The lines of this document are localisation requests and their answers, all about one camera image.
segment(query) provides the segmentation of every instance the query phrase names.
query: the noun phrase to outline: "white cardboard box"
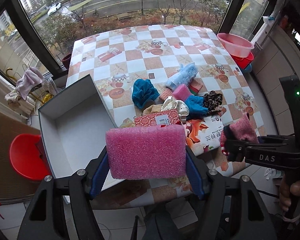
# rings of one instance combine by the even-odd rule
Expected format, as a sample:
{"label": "white cardboard box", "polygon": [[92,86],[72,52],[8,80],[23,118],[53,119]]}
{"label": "white cardboard box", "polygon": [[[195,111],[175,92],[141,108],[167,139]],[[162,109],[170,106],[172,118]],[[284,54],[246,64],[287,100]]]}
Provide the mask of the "white cardboard box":
{"label": "white cardboard box", "polygon": [[[106,131],[116,124],[90,75],[87,75],[39,108],[41,136],[55,178],[85,169],[106,145]],[[105,190],[122,179],[110,171]]]}

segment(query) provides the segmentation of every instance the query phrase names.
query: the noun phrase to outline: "blue fabric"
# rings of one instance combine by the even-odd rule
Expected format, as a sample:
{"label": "blue fabric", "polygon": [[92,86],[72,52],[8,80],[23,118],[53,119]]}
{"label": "blue fabric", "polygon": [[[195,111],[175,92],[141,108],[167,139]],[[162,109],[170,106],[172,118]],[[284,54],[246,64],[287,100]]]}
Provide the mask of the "blue fabric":
{"label": "blue fabric", "polygon": [[185,104],[188,106],[190,113],[189,114],[206,114],[209,109],[203,107],[204,98],[198,96],[189,96],[185,101]]}
{"label": "blue fabric", "polygon": [[137,79],[134,82],[132,101],[139,109],[142,109],[146,102],[157,99],[159,95],[149,79]]}
{"label": "blue fabric", "polygon": [[173,76],[169,77],[166,86],[171,90],[176,90],[176,88],[181,85],[185,84],[188,86],[191,79],[197,75],[197,67],[195,66],[194,62],[187,64],[186,66],[180,65],[178,72]]}

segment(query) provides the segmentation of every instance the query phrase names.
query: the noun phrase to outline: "pink foam sponge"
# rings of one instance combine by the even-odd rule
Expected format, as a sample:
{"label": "pink foam sponge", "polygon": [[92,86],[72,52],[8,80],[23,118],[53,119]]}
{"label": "pink foam sponge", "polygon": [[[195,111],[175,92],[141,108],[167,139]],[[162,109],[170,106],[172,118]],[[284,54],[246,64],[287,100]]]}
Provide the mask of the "pink foam sponge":
{"label": "pink foam sponge", "polygon": [[176,90],[174,90],[174,92],[172,93],[172,96],[177,99],[177,100],[181,100],[181,101],[185,101],[187,100],[187,98],[189,96],[191,96],[192,93],[190,92],[189,88],[185,85],[179,85]]}
{"label": "pink foam sponge", "polygon": [[185,133],[181,125],[130,127],[106,132],[115,179],[174,178],[185,175]]}

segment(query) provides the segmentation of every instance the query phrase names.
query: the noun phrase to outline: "table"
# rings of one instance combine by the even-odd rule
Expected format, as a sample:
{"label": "table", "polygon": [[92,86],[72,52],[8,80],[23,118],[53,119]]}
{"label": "table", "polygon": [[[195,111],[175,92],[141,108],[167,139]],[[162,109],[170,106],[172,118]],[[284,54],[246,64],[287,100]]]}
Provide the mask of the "table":
{"label": "table", "polygon": [[[142,110],[131,95],[135,80],[150,79],[161,93],[167,78],[180,64],[194,62],[195,79],[203,87],[223,94],[221,120],[231,124],[245,111],[257,135],[265,135],[263,121],[251,89],[229,53],[211,29],[186,25],[146,25],[96,34],[74,43],[66,86],[90,74],[118,127],[133,127]],[[224,66],[223,72],[215,64]],[[227,162],[221,149],[200,155],[207,166],[232,176],[248,166]],[[94,209],[144,206],[191,194],[186,176],[172,179],[125,180],[91,202]]]}

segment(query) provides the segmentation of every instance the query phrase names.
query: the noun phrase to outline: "red stool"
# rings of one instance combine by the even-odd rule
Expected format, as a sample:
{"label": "red stool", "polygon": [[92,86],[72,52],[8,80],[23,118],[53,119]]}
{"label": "red stool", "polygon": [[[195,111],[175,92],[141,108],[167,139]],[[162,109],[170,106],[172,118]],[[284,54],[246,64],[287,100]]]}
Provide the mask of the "red stool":
{"label": "red stool", "polygon": [[45,176],[51,175],[35,145],[40,139],[40,135],[19,134],[12,141],[9,149],[10,163],[14,170],[32,181],[42,181]]}

